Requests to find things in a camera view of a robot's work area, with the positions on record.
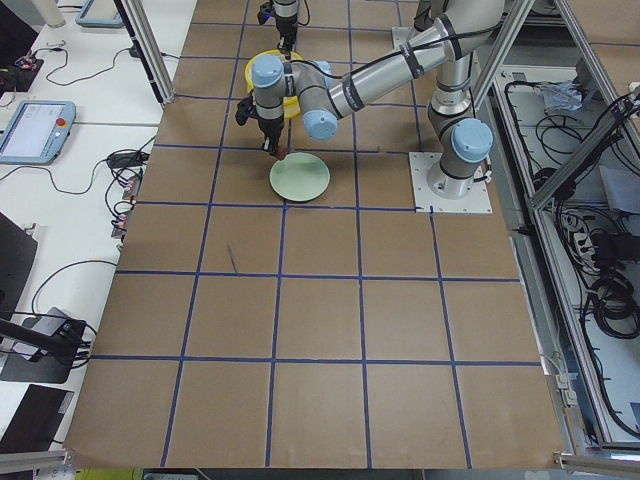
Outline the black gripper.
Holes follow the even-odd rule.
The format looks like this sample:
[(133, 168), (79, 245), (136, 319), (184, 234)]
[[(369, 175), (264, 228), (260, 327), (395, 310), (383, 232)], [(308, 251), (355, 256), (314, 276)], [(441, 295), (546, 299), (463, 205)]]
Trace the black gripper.
[(284, 118), (274, 119), (258, 118), (258, 126), (263, 133), (263, 150), (273, 150), (273, 154), (281, 154), (280, 137), (284, 129)]
[(279, 49), (281, 52), (291, 52), (295, 49), (295, 43), (298, 32), (298, 18), (297, 17), (278, 17), (277, 29), (280, 35)]

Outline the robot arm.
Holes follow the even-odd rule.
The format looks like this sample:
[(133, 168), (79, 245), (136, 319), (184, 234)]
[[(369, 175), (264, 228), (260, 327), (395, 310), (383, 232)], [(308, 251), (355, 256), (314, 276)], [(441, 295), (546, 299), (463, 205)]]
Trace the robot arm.
[(294, 49), (298, 33), (298, 0), (273, 0), (271, 2), (276, 28), (279, 32), (277, 48), (288, 56)]
[(428, 118), (443, 152), (427, 173), (428, 187), (441, 198), (461, 199), (493, 144), (491, 129), (471, 113), (471, 55), (499, 26), (503, 10), (501, 1), (437, 1), (426, 29), (341, 77), (320, 61), (259, 56), (251, 66), (253, 88), (235, 120), (256, 120), (263, 151), (281, 159), (285, 98), (297, 99), (307, 135), (324, 141), (335, 135), (339, 120), (435, 70)]

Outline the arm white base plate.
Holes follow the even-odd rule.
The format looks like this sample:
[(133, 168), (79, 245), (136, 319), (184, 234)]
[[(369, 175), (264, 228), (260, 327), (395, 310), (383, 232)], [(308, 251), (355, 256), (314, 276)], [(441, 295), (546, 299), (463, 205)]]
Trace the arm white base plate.
[(476, 165), (467, 179), (448, 177), (441, 169), (441, 153), (410, 152), (409, 170), (414, 209), (422, 213), (481, 214), (493, 213), (484, 171)]
[(394, 49), (398, 49), (402, 44), (407, 43), (417, 34), (413, 27), (394, 26), (391, 28), (392, 44)]

